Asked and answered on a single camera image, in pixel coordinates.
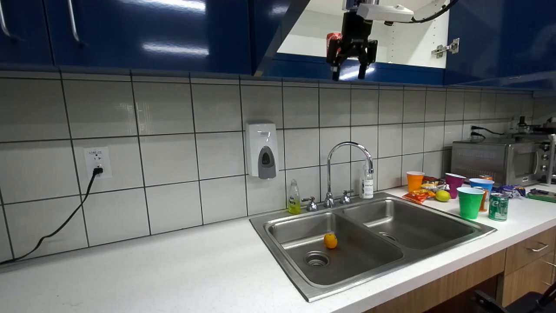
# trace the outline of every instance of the green cup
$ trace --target green cup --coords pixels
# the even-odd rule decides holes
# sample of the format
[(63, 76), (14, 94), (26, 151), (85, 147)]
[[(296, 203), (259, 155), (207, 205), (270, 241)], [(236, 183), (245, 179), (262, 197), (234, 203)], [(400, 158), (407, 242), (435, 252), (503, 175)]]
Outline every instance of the green cup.
[(483, 200), (484, 191), (471, 187), (459, 187), (457, 190), (459, 215), (469, 219), (476, 219), (479, 215), (479, 207), (481, 206), (481, 200)]

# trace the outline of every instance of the stainless steel sink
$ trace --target stainless steel sink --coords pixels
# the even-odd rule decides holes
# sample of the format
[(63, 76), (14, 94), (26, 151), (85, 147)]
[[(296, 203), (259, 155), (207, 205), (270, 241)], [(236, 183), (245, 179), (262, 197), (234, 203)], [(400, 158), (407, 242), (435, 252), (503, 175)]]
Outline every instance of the stainless steel sink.
[[(467, 243), (496, 229), (384, 192), (292, 216), (250, 219), (288, 278), (312, 302)], [(338, 246), (322, 241), (334, 233)]]

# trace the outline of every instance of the cabinet hinge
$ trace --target cabinet hinge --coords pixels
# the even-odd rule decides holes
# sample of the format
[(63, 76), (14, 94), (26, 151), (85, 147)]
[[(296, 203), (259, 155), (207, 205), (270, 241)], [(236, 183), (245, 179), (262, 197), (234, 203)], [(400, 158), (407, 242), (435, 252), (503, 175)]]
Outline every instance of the cabinet hinge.
[(431, 54), (436, 55), (436, 58), (441, 58), (444, 56), (444, 53), (448, 51), (450, 51), (452, 54), (456, 54), (459, 52), (459, 38), (454, 39), (452, 43), (447, 46), (440, 45), (436, 47), (436, 49), (431, 51)]

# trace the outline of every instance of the lemon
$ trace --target lemon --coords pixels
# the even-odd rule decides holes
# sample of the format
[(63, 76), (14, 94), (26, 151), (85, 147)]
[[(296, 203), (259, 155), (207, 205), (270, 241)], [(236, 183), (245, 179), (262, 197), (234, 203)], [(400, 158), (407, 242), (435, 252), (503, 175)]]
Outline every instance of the lemon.
[(450, 193), (445, 190), (439, 190), (436, 192), (436, 200), (441, 202), (448, 202), (450, 199)]
[(338, 245), (338, 239), (336, 238), (336, 235), (332, 233), (324, 235), (324, 245), (328, 249), (334, 249)]

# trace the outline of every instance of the orange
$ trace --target orange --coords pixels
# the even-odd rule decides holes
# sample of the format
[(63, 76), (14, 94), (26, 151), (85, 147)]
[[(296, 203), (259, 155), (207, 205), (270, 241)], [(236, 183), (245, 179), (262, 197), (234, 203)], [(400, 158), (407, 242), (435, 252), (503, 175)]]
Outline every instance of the orange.
[(338, 239), (336, 238), (336, 235), (332, 233), (324, 235), (324, 245), (328, 249), (334, 249), (338, 245)]

